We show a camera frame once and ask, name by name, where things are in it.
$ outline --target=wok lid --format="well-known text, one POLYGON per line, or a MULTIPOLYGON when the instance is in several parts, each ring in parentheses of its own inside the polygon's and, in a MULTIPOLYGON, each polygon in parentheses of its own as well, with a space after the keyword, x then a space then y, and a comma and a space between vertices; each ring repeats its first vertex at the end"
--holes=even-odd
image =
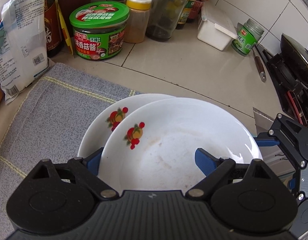
POLYGON ((287 36, 284 33, 282 34, 282 38, 285 38, 285 40, 289 43, 289 45, 293 47, 295 52, 299 55, 299 58, 308 66, 308 50, 305 49, 296 40, 294 40, 290 36, 287 36))

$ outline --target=gray cloth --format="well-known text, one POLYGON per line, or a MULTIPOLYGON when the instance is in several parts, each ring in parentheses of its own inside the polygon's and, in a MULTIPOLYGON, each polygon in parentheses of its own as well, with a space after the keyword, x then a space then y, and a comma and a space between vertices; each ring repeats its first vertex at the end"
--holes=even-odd
POLYGON ((77 156, 88 126, 105 108, 139 94, 57 63, 29 92, 0 147, 0 240, 13 227, 6 203, 44 158, 66 163, 77 156))

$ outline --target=wok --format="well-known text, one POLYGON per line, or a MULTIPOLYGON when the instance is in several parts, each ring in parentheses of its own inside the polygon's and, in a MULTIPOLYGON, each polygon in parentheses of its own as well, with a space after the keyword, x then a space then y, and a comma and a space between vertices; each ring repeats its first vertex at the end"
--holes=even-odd
POLYGON ((283 59, 294 75, 308 88, 308 50, 293 38, 282 34, 283 59))

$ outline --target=yellow cap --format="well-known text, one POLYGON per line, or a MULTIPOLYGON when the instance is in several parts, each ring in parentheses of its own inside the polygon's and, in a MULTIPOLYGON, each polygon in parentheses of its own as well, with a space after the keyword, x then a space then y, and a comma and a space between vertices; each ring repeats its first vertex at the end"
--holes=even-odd
POLYGON ((152 0, 126 0, 129 8, 136 10, 148 10, 151 7, 152 0))

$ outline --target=mushroom sauce container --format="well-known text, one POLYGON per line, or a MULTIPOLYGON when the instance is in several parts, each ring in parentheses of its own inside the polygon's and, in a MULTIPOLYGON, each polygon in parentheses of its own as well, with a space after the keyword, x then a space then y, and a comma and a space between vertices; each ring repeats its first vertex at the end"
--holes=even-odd
POLYGON ((121 51, 129 8, 100 1, 73 11, 69 17, 77 54, 86 59, 106 59, 121 51))

